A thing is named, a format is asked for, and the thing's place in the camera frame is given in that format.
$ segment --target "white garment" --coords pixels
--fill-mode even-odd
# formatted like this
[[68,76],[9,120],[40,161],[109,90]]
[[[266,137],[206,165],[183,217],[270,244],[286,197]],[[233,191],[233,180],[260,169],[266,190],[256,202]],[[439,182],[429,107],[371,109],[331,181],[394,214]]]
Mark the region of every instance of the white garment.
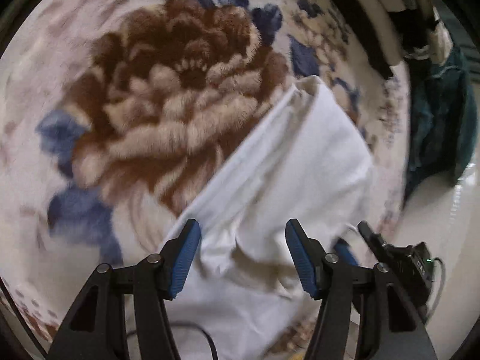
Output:
[[[288,280],[281,269],[265,292],[272,279],[262,273],[272,271],[257,262],[293,269],[284,236],[290,218],[328,248],[347,223],[363,218],[359,208],[371,168],[362,137],[327,86],[316,76],[293,85],[170,233],[168,238],[175,237],[187,218],[195,218],[203,238],[183,292],[166,304],[169,320],[200,324],[220,359],[251,360],[265,353],[319,303],[308,299],[297,276]],[[232,258],[236,245],[248,257]],[[253,261],[242,265],[245,259]],[[211,358],[201,334],[175,334],[183,360]]]

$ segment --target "cable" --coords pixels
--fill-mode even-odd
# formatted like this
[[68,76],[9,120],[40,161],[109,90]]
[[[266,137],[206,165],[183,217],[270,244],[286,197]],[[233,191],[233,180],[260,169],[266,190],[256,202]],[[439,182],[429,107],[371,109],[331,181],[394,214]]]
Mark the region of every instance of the cable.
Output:
[[[215,343],[213,342],[212,337],[204,330],[200,325],[197,325],[193,322],[172,322],[170,327],[184,327],[187,329],[194,329],[199,330],[205,336],[208,341],[208,345],[210,346],[210,351],[212,352],[212,360],[218,360],[217,348],[215,347]],[[136,330],[132,330],[131,332],[127,333],[127,338],[130,338],[137,334]]]
[[440,271],[441,271],[440,287],[438,287],[437,295],[435,297],[435,300],[433,301],[433,305],[431,305],[431,309],[430,309],[429,313],[427,314],[426,323],[428,323],[431,316],[434,315],[434,312],[435,312],[435,310],[438,306],[438,303],[440,302],[440,297],[442,296],[442,291],[443,291],[443,287],[445,286],[445,281],[446,281],[446,276],[447,276],[445,263],[443,262],[443,260],[440,257],[435,257],[433,260],[438,261],[438,264],[440,264]]
[[33,334],[32,330],[28,327],[27,322],[25,322],[25,319],[23,318],[22,314],[20,313],[20,310],[18,310],[17,305],[15,304],[14,300],[12,299],[10,292],[8,292],[7,287],[5,286],[5,283],[3,282],[2,278],[0,277],[0,290],[2,290],[3,294],[5,295],[5,298],[10,305],[11,309],[13,310],[15,316],[17,319],[20,321],[20,324],[22,325],[22,328],[25,330],[25,332],[28,334],[28,337],[32,340],[33,344],[35,347],[37,347],[38,351],[40,354],[46,358],[47,357],[47,351],[44,349],[44,347],[39,343],[35,335]]

